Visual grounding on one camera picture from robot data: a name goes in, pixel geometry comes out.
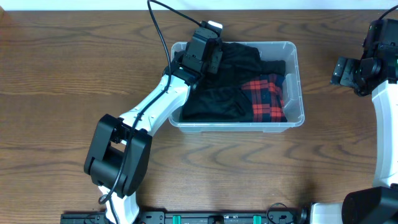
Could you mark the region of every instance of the white wall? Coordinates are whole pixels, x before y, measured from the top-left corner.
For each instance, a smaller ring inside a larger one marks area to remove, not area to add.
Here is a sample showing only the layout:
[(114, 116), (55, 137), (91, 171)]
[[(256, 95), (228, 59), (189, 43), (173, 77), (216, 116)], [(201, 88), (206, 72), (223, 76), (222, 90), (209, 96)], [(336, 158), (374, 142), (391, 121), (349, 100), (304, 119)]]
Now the white wall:
[[(397, 0), (159, 0), (175, 9), (389, 9)], [(155, 5), (153, 9), (164, 9)], [(145, 10), (146, 0), (0, 0), (5, 10)]]

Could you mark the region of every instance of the red plaid cloth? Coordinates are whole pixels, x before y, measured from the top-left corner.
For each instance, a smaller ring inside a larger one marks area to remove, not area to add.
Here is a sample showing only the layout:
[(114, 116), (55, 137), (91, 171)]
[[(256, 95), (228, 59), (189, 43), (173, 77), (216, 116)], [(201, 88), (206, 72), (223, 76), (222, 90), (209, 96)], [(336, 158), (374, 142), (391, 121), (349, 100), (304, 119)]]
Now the red plaid cloth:
[(242, 85), (242, 92), (253, 106), (252, 122), (287, 122), (283, 112), (284, 80), (281, 75), (261, 75)]

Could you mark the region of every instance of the clear plastic container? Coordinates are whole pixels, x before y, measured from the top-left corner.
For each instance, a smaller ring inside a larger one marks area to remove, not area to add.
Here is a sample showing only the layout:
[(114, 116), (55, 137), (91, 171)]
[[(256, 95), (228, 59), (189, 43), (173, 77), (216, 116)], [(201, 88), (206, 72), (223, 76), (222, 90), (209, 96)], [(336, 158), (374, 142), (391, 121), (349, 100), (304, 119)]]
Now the clear plastic container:
[[(183, 123), (180, 122), (181, 108), (169, 117), (170, 123), (184, 133), (202, 131), (263, 131), (265, 133), (281, 133), (288, 128), (298, 127), (304, 122), (304, 106), (301, 92), (299, 63), (296, 46), (289, 41), (280, 42), (238, 42), (260, 51), (261, 60), (286, 61), (286, 79), (283, 83), (284, 113), (286, 123)], [(186, 42), (177, 42), (172, 47), (174, 52), (185, 50)]]

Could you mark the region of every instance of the black cloth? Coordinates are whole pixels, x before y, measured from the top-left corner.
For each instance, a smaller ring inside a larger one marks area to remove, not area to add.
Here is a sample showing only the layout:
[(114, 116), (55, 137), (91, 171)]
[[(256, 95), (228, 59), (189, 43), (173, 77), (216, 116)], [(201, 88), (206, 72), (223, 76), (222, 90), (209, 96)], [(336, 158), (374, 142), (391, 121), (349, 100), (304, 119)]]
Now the black cloth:
[(262, 74), (285, 75), (285, 61), (264, 62), (257, 48), (223, 43), (222, 49), (218, 73), (206, 74), (190, 95), (182, 108), (183, 122), (247, 122), (253, 108), (241, 85)]

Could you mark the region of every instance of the wooden table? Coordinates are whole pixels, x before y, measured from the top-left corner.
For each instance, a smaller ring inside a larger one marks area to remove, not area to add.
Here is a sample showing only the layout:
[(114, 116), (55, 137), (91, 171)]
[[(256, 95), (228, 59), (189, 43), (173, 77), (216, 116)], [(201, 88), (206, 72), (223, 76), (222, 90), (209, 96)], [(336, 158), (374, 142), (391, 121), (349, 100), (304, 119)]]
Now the wooden table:
[[(341, 202), (371, 187), (371, 97), (329, 81), (339, 56), (361, 56), (381, 11), (185, 13), (224, 24), (225, 41), (292, 41), (306, 119), (280, 134), (183, 134), (166, 121), (153, 140), (139, 205), (266, 210), (274, 202)], [(155, 14), (169, 48), (191, 38), (194, 24)], [(64, 212), (102, 209), (83, 173), (95, 126), (105, 113), (138, 104), (167, 64), (149, 13), (8, 12), (0, 35), (0, 222), (59, 223)]]

